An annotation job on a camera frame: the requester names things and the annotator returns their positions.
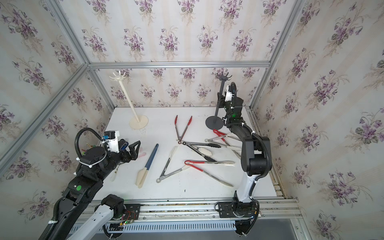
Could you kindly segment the dark grey utensil rack stand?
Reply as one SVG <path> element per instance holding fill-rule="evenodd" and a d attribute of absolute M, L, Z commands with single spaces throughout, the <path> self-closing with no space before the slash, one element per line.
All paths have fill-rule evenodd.
<path fill-rule="evenodd" d="M 210 130 L 220 130 L 223 126 L 223 120 L 218 116 L 219 109 L 221 108 L 221 100 L 222 100 L 222 94 L 224 91 L 224 86 L 226 81 L 228 81 L 232 76 L 228 77 L 228 73 L 226 75 L 221 74 L 219 80 L 221 81 L 220 90 L 217 94 L 218 101 L 216 105 L 215 114 L 213 116 L 210 116 L 206 119 L 206 126 Z"/>

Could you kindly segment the black steel tongs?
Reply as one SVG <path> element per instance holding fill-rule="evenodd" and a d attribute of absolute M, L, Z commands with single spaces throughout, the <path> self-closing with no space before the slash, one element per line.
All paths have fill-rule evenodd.
<path fill-rule="evenodd" d="M 195 143 L 195 142 L 185 142 L 185 141 L 178 141 L 178 144 L 187 146 L 191 150 L 193 150 L 198 155 L 202 156 L 206 161 L 208 162 L 216 162 L 215 159 L 212 158 L 213 153 L 207 149 L 208 148 L 221 148 L 218 144 L 213 143 Z"/>

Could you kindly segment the red handled steel tongs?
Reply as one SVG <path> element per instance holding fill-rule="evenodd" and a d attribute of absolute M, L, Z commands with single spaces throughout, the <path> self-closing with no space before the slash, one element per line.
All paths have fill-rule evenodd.
<path fill-rule="evenodd" d="M 205 169 L 202 169 L 199 167 L 199 165 L 233 165 L 235 162 L 233 161 L 218 161 L 218 162 L 207 162 L 207 161 L 195 161 L 195 160 L 186 160 L 184 161 L 185 166 L 191 167 L 207 176 L 210 178 L 214 179 L 215 181 L 219 182 L 220 184 L 233 188 L 234 186 L 226 181 L 224 181 L 221 178 L 218 178 L 217 176 L 211 174 L 210 172 L 206 171 Z"/>

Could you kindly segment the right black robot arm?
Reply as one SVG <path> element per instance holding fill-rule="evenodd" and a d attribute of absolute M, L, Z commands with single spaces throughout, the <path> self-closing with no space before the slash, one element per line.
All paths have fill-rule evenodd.
<path fill-rule="evenodd" d="M 226 94 L 218 94 L 218 98 L 219 107 L 226 111 L 222 117 L 224 126 L 242 143 L 241 167 L 245 175 L 233 198 L 233 210 L 237 211 L 257 203 L 253 192 L 259 180 L 272 169 L 271 143 L 268 137 L 258 135 L 246 124 L 242 117 L 244 100 L 237 96 L 234 82 L 226 87 Z"/>

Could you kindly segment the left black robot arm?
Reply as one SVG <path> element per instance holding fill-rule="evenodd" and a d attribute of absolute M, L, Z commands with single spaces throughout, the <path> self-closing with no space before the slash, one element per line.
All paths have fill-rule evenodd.
<path fill-rule="evenodd" d="M 79 139 L 84 132 L 91 132 L 101 142 L 82 153 Z M 103 187 L 106 177 L 121 163 L 129 163 L 138 158 L 140 141 L 129 144 L 119 140 L 117 131 L 106 131 L 100 136 L 91 128 L 79 130 L 75 137 L 75 150 L 79 165 L 76 176 L 69 182 L 62 197 L 56 201 L 53 217 L 40 236 L 41 240 L 64 240 L 78 218 Z"/>

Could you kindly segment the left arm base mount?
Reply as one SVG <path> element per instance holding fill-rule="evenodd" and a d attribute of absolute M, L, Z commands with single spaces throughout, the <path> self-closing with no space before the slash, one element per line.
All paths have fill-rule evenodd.
<path fill-rule="evenodd" d="M 112 218 L 115 223 L 105 224 L 103 231 L 113 236 L 122 234 L 128 225 L 139 219 L 141 206 L 141 204 L 124 204 L 123 211 Z"/>

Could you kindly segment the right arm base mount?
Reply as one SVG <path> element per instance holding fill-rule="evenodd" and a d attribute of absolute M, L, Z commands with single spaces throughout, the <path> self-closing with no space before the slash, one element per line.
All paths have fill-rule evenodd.
<path fill-rule="evenodd" d="M 214 206 L 220 218 L 244 218 L 235 220 L 235 232 L 239 236 L 247 236 L 255 225 L 260 214 L 260 203 L 253 200 L 250 203 L 242 203 L 232 200 L 231 202 L 217 202 Z"/>

